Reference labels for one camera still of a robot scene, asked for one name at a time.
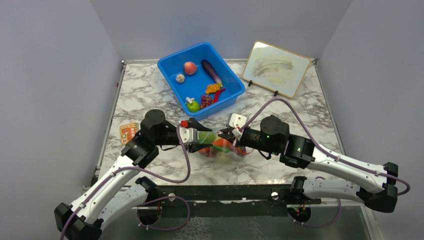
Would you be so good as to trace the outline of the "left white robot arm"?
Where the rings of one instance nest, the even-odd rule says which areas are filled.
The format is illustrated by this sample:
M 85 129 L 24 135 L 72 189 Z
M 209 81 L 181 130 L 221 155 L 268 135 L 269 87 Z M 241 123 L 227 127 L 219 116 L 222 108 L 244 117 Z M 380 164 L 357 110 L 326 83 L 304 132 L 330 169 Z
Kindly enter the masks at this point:
M 137 205 L 152 205 L 160 201 L 157 185 L 147 175 L 172 182 L 156 173 L 146 170 L 158 155 L 163 145 L 181 146 L 185 160 L 189 153 L 195 153 L 211 146 L 198 142 L 198 132 L 208 132 L 195 118 L 184 120 L 177 126 L 166 120 L 159 109 L 148 111 L 140 123 L 140 129 L 125 145 L 112 167 L 84 194 L 70 204 L 60 203 L 54 210 L 60 239 L 97 240 L 102 231 L 125 211 Z M 121 188 L 139 172 L 146 176 L 138 186 L 126 192 Z

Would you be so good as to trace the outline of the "clear zip bag orange zipper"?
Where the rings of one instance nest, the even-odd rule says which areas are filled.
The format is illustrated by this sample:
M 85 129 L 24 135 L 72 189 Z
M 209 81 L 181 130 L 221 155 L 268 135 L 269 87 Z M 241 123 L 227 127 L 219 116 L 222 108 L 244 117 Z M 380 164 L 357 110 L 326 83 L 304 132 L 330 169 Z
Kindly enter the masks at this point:
M 197 153 L 205 159 L 215 160 L 220 163 L 241 162 L 254 150 L 246 147 L 235 147 L 232 142 L 219 137 L 219 127 L 213 127 L 212 131 L 198 131 L 197 142 L 211 144 Z

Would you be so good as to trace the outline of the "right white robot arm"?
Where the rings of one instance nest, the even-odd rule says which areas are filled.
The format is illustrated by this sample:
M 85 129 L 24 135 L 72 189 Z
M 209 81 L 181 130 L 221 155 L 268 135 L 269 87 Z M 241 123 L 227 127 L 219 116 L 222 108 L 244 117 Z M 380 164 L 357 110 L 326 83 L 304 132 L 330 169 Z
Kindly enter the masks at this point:
M 288 123 L 271 115 L 264 118 L 259 129 L 241 129 L 247 118 L 233 113 L 227 127 L 218 136 L 237 148 L 248 147 L 279 156 L 279 161 L 291 168 L 324 172 L 336 179 L 319 180 L 296 177 L 288 190 L 289 199 L 300 204 L 304 200 L 333 198 L 363 203 L 371 210 L 392 213 L 398 201 L 395 186 L 399 167 L 387 162 L 372 164 L 331 151 L 311 139 L 291 134 Z

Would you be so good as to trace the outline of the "orange carrot toy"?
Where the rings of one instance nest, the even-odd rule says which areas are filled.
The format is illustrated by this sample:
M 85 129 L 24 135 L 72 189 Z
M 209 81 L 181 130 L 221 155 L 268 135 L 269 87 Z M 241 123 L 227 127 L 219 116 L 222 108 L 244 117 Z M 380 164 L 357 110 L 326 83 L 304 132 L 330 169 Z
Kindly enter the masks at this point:
M 230 142 L 228 142 L 227 140 L 225 140 L 223 138 L 216 138 L 215 141 L 212 144 L 213 144 L 213 146 L 228 147 L 228 148 L 231 147 Z M 212 149 L 212 147 L 204 148 L 204 149 L 198 151 L 198 153 L 200 155 L 205 156 L 205 157 L 210 157 L 210 158 L 216 157 L 216 154 L 218 152 L 219 151 L 214 151 Z

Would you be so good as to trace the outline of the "green artichoke toy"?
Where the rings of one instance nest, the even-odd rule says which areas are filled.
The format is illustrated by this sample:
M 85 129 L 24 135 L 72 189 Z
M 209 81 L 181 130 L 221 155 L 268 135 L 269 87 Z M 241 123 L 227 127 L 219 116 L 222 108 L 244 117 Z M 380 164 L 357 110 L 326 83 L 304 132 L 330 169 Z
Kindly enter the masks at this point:
M 199 131 L 197 142 L 200 144 L 212 144 L 216 140 L 216 134 L 212 131 Z

